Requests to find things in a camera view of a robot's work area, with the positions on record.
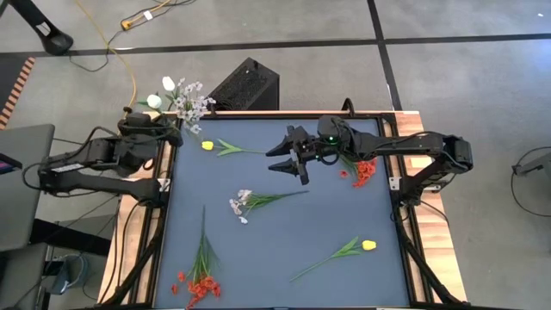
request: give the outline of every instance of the wooden board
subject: wooden board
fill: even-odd
[[[409,111],[357,111],[358,114],[379,114],[379,113],[394,113],[396,115],[396,121],[399,129],[399,135],[406,136],[413,133],[418,133],[423,131],[423,124],[421,122],[421,117],[419,112],[409,112]],[[221,111],[217,113],[218,115],[255,115],[255,114],[287,114],[287,115],[300,115],[300,114],[348,114],[347,111]],[[165,172],[168,167],[168,161],[170,157],[170,147],[167,145],[164,148],[164,155],[162,158],[161,171]],[[429,164],[430,161],[426,159],[427,157],[419,156],[406,156],[406,169],[409,175],[415,175],[417,172],[422,170],[425,165]],[[395,172],[397,171],[397,161],[396,158],[391,157],[391,162],[393,163],[393,168]],[[132,178],[141,178],[141,177],[151,177],[152,172],[140,170],[133,174]],[[438,208],[444,212],[442,199],[438,194],[424,194],[422,199],[425,202],[428,202],[430,205]],[[119,214],[119,221],[117,225],[117,235],[118,240],[122,240],[122,230],[124,224],[127,222],[128,214],[135,204],[135,200],[127,195],[124,195],[121,199],[121,208]],[[144,224],[144,214],[145,209],[139,208],[134,211],[130,223],[128,223],[126,240],[125,240],[125,251],[124,251],[124,261],[122,263],[121,271],[121,282],[126,278],[127,273],[132,269],[136,257],[137,250],[139,246],[139,238]],[[461,274],[459,271],[459,266],[455,258],[454,246],[449,234],[449,229],[446,224],[446,221],[441,217],[441,215],[436,214],[430,209],[419,206],[416,208],[416,215],[418,217],[418,226],[421,234],[421,239],[424,247],[425,259],[428,265],[432,268],[435,274],[438,276],[440,281],[448,288],[449,292],[456,298],[465,301],[467,298],[465,296],[465,290],[463,288],[463,283],[461,280]],[[155,230],[157,225],[158,213],[152,216],[152,227],[150,229],[150,236]],[[121,242],[118,242],[117,246],[117,260],[118,262],[115,265],[115,242],[111,243],[111,249],[109,251],[107,264],[105,267],[105,273],[103,275],[102,286],[100,289],[99,298],[103,295],[103,292],[108,286],[109,279],[111,277],[111,272],[115,268],[115,279],[114,283],[111,284],[111,287],[108,289],[106,294],[106,300],[109,296],[115,291],[115,282],[116,275],[118,273],[118,266],[120,263],[121,257]],[[418,273],[417,266],[410,259],[413,272],[413,280],[417,296],[423,296],[423,287],[421,285],[420,275]],[[137,302],[145,301],[145,292],[147,284],[149,281],[149,273],[151,268],[151,259],[147,263],[145,268],[142,271],[141,278],[139,281],[139,292]]]

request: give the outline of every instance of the yellow cable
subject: yellow cable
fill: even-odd
[[[96,22],[94,22],[94,19],[92,18],[92,16],[90,15],[90,13],[88,13],[88,11],[84,8],[84,6],[80,3],[79,0],[75,0],[75,3],[78,5],[78,7],[83,11],[83,13],[86,14],[86,17],[88,17],[88,19],[92,22],[92,24],[94,25],[94,27],[96,28],[96,31],[97,33],[99,33],[99,35],[102,37],[102,40],[103,40],[103,43],[105,43],[105,47],[110,51],[112,52],[123,64],[124,66],[127,68],[127,71],[128,71],[128,75],[130,75],[130,78],[132,79],[132,86],[133,86],[133,91],[132,91],[132,97],[130,98],[130,103],[127,105],[127,107],[131,108],[133,107],[134,105],[134,99],[136,99],[136,79],[134,78],[134,73],[132,71],[132,68],[130,67],[130,65],[126,62],[126,60],[124,60],[122,58],[122,56],[120,56],[113,48],[111,48],[111,46],[109,46],[109,42],[105,39],[105,36],[103,35],[103,31],[102,29],[96,24]]]
[[[172,1],[172,0],[166,0],[165,2],[159,4],[158,6],[156,6],[156,7],[153,8],[153,9],[150,9],[149,11],[150,11],[150,12],[155,12],[156,10],[161,9],[162,7],[164,7],[164,6],[165,6],[166,4],[168,4],[170,1]],[[124,22],[129,22],[130,24],[132,24],[133,22],[136,22],[136,21],[140,20],[141,18],[144,18],[144,15],[143,15],[143,14],[140,14],[140,15],[134,17],[134,18],[133,18],[132,20],[130,20],[130,21],[124,21]]]

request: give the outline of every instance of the blue table surface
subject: blue table surface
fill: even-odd
[[[350,120],[360,131],[378,134],[373,120]],[[303,126],[316,134],[317,120],[201,121],[205,140],[223,139],[235,146],[268,151],[279,144],[286,126]],[[235,153],[217,157],[184,134],[176,156],[170,190],[164,243],[154,307],[185,307],[190,294],[181,284],[170,287],[179,271],[188,272],[201,235],[201,211],[206,208],[206,231],[219,266],[213,276],[222,296],[209,295],[197,308],[238,307],[367,307],[406,306],[407,293],[399,243],[390,220],[387,174],[379,158],[377,173],[360,189],[342,179],[340,163],[308,163],[310,183],[267,169],[287,157]],[[243,225],[229,199],[240,189],[259,194],[308,193],[273,202],[252,211]],[[340,249],[355,236],[371,239],[377,248],[362,255],[342,257],[289,280]]]

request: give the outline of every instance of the yellow tulip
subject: yellow tulip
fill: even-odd
[[[377,247],[377,243],[374,242],[374,241],[371,241],[371,240],[364,240],[362,242],[362,248],[365,250],[365,251],[371,251],[373,250],[374,248]]]
[[[201,143],[201,147],[203,148],[203,150],[205,151],[212,151],[213,148],[214,148],[214,143],[213,141],[203,141]]]

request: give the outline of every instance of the black box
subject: black box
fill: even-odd
[[[279,74],[246,59],[209,95],[215,110],[278,110]]]

